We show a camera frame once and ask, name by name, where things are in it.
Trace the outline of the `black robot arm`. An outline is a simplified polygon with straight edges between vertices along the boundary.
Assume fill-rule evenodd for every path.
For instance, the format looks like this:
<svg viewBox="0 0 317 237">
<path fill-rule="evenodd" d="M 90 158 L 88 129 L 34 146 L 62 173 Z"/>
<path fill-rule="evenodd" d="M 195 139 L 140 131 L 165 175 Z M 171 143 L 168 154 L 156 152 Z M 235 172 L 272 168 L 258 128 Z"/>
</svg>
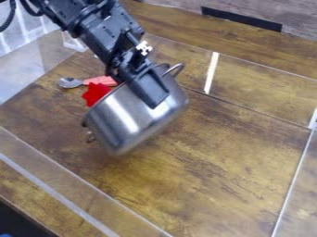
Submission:
<svg viewBox="0 0 317 237">
<path fill-rule="evenodd" d="M 152 47 L 141 41 L 144 30 L 119 0 L 29 0 L 40 12 L 88 46 L 105 65 L 105 75 L 125 83 L 155 108 L 169 95 L 147 58 Z"/>
</svg>

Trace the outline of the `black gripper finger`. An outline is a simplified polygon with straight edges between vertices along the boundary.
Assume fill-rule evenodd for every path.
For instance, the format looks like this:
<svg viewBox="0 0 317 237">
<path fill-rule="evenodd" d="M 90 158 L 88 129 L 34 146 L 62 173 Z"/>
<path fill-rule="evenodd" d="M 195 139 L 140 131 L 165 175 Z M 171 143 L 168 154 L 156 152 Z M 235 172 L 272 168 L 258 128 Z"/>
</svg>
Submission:
<svg viewBox="0 0 317 237">
<path fill-rule="evenodd" d="M 152 47 L 141 41 L 128 51 L 116 55 L 109 64 L 109 75 L 119 83 L 125 83 L 132 93 L 155 108 L 169 95 L 167 85 L 147 58 Z"/>
</svg>

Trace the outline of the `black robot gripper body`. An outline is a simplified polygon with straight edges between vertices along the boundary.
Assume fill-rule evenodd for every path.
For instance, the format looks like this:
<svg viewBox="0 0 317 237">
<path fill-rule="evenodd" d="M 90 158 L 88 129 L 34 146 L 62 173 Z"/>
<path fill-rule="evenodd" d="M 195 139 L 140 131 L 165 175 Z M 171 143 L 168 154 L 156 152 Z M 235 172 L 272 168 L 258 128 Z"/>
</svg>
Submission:
<svg viewBox="0 0 317 237">
<path fill-rule="evenodd" d="M 66 31 L 78 38 L 108 67 L 137 71 L 145 55 L 137 46 L 143 28 L 117 0 L 66 0 Z"/>
</svg>

